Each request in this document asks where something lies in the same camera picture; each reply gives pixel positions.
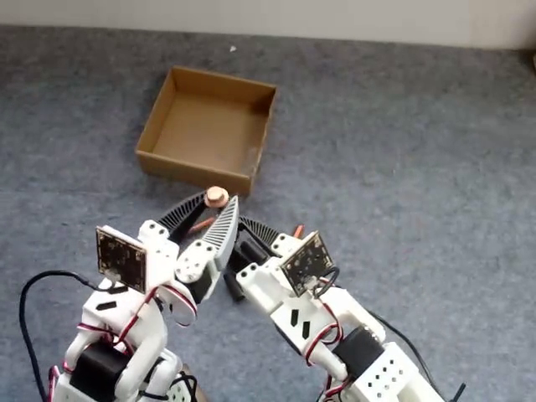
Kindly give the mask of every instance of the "white wall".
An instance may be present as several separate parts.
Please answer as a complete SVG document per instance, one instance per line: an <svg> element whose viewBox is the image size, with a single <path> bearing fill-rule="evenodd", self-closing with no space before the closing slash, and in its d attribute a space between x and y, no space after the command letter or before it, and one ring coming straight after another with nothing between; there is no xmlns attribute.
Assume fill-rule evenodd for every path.
<svg viewBox="0 0 536 402"><path fill-rule="evenodd" d="M0 0L0 23L536 45L536 0Z"/></svg>

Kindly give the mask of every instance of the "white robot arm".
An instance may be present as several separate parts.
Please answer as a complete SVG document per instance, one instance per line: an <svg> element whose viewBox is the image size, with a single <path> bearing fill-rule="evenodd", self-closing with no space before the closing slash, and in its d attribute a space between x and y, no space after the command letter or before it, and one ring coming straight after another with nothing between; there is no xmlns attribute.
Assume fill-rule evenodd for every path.
<svg viewBox="0 0 536 402"><path fill-rule="evenodd" d="M179 253L178 242L207 207L205 198L197 194L162 219L144 222L137 239L109 226L97 228L99 269L106 276L100 288L109 291L94 291L85 303L49 400L194 400L189 380L181 382L182 362L166 349L161 310L168 308L180 326L190 325L229 259L237 197L226 200L203 237Z"/></svg>
<svg viewBox="0 0 536 402"><path fill-rule="evenodd" d="M323 277L336 277L338 269L317 232L303 240L288 234L260 240L266 239L272 256L249 264L236 280L307 364L327 371L319 400L446 402L396 343L385 342L381 323L333 286L335 278ZM344 336L343 326L353 330Z"/></svg>

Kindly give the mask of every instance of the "gray carpet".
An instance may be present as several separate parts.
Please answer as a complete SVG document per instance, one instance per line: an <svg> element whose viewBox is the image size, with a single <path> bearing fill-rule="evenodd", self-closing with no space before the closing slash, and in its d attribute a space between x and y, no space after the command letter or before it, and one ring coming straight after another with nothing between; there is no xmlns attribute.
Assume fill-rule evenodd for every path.
<svg viewBox="0 0 536 402"><path fill-rule="evenodd" d="M320 229L340 283L407 332L449 396L465 380L468 402L534 400L536 78L516 54L9 27L0 400L37 400L18 330L23 283L55 268L98 279L96 225L135 234L197 190L146 177L134 155L172 64L279 85L244 212ZM43 372L62 359L88 294L67 279L33 290L28 324ZM170 338L213 401L310 402L324 380L223 284L195 326Z"/></svg>

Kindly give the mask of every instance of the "circuit board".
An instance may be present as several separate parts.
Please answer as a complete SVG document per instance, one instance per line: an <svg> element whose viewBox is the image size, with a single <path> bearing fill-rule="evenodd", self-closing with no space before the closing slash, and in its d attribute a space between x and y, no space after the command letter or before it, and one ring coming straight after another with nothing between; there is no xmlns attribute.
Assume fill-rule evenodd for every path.
<svg viewBox="0 0 536 402"><path fill-rule="evenodd" d="M102 228L96 229L99 272L145 293L147 252Z"/></svg>
<svg viewBox="0 0 536 402"><path fill-rule="evenodd" d="M306 292L308 286L333 266L331 257L318 232L282 265L281 269L290 282L292 290L299 297Z"/></svg>

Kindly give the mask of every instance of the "open cardboard box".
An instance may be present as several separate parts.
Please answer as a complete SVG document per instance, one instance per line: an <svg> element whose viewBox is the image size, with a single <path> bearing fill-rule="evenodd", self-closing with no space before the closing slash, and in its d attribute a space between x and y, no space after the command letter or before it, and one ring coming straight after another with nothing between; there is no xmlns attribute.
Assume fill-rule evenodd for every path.
<svg viewBox="0 0 536 402"><path fill-rule="evenodd" d="M276 88L173 67L137 144L146 173L248 194Z"/></svg>

